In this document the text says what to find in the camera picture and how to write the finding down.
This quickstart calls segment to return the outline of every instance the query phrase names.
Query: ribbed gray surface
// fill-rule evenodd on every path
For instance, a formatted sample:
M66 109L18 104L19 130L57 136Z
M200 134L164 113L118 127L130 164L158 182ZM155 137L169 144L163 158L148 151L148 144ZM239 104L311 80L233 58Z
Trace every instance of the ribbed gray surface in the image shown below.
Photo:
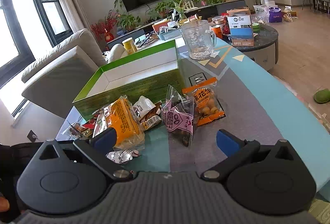
M302 212L289 217L263 216L246 210L219 183L194 172L140 172L131 182L117 183L93 209L67 218L46 218L25 213L19 224L285 224L318 223Z

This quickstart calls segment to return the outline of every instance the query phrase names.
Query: window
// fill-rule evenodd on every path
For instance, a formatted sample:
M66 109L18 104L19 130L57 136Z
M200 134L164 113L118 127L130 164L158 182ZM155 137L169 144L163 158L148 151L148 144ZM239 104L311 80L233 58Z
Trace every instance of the window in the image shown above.
M0 0L0 98L15 115L22 97L22 70L72 35L58 0Z

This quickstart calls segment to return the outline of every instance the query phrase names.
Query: green slipper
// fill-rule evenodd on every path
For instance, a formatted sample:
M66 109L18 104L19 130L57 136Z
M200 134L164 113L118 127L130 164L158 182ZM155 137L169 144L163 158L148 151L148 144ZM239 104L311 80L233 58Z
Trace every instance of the green slipper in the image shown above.
M314 101L318 104L325 104L330 101L330 90L323 89L314 94Z

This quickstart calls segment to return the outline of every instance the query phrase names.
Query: glass mug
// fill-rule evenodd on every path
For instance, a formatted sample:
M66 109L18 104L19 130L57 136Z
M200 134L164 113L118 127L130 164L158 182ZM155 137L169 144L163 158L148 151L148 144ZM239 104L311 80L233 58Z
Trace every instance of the glass mug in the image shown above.
M217 37L207 20L192 21L180 27L184 42L192 59L205 59L214 52Z

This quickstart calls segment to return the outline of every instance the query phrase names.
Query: purple shopping bag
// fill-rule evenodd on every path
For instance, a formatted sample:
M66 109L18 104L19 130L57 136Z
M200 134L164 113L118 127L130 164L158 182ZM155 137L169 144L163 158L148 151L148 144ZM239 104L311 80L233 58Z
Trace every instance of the purple shopping bag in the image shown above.
M269 8L269 22L277 23L282 21L283 14L280 8L270 7Z

